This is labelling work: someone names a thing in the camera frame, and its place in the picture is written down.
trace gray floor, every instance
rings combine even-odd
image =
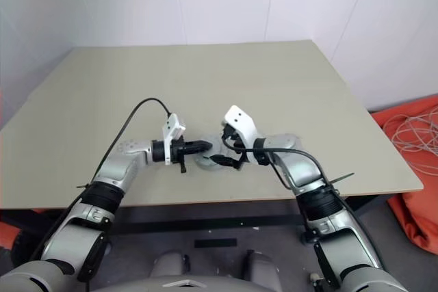
[[[156,210],[156,216],[164,216],[165,211]],[[203,215],[226,217],[235,212],[233,207],[222,206],[218,210],[219,213],[213,211],[212,214]],[[268,211],[268,207],[264,207],[257,215]],[[173,217],[181,216],[181,211],[177,212],[172,214]],[[438,256],[414,246],[405,237],[386,204],[366,213],[362,219],[380,247],[389,271],[410,292],[438,291],[435,277],[438,274]],[[254,249],[274,259],[280,269],[284,291],[313,291],[307,278],[310,272],[318,272],[319,267],[312,247],[299,242],[300,229],[295,226],[271,226],[114,236],[112,251],[104,258],[99,273],[91,282],[91,288],[143,278],[149,274],[153,260],[171,249],[179,249],[190,255],[193,274],[239,276],[247,249]],[[237,247],[194,248],[195,239],[229,237],[237,238]],[[12,267],[8,256],[5,250],[0,251],[0,274]]]

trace robotic arm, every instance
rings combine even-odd
[[[105,253],[107,232],[115,212],[138,172],[153,163],[165,162],[179,163],[184,173],[184,156],[201,153],[204,159],[236,169],[244,162],[280,167],[296,196],[307,233],[316,240],[314,250],[324,276],[334,288],[345,292],[407,292],[383,270],[366,232],[319,163],[302,150],[295,135],[263,136],[250,116],[232,106],[224,117],[220,142],[241,154],[236,161],[214,154],[222,150],[217,139],[184,142],[184,130],[178,117],[172,114],[163,126],[162,141],[131,140],[120,144],[51,235],[40,260],[25,263],[0,277],[0,291],[69,291],[75,282],[89,281]]]

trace coiled white cable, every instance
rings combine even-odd
[[[391,142],[400,154],[424,150],[435,156],[431,163],[413,161],[407,163],[418,172],[438,176],[438,107],[421,116],[402,114],[393,116],[383,125],[383,131],[390,135],[389,128],[394,129],[394,125],[397,125],[397,128],[391,137]]]

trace gray device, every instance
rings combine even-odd
[[[216,170],[218,165],[241,168],[243,163],[272,164],[281,169],[296,196],[307,232],[315,237],[314,250],[324,278],[333,288],[343,292],[407,292],[383,269],[366,232],[295,135],[264,136],[253,119],[235,105],[225,115],[223,125],[221,138],[185,143],[185,127],[173,114],[163,127],[163,141],[121,143],[69,208],[40,259],[0,277],[0,291],[64,292],[74,289],[78,282],[89,281],[103,258],[107,232],[120,201],[138,172],[157,162],[179,163],[181,172],[185,172],[184,155],[200,153],[197,163],[209,170]],[[230,138],[235,146],[227,143]],[[240,159],[230,157],[230,153],[237,152]],[[248,255],[243,280],[188,276],[184,275],[184,267],[182,255],[170,252],[155,262],[149,278],[98,291],[282,291],[277,268],[266,255],[257,252]]]

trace table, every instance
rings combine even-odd
[[[1,131],[2,209],[62,208],[90,178],[132,108],[155,96],[184,119],[186,140],[221,132],[236,104],[266,135],[295,133],[343,196],[422,188],[391,142],[311,41],[76,48]],[[161,138],[145,105],[121,140]],[[204,171],[188,159],[143,171],[123,206],[294,198],[267,167]]]

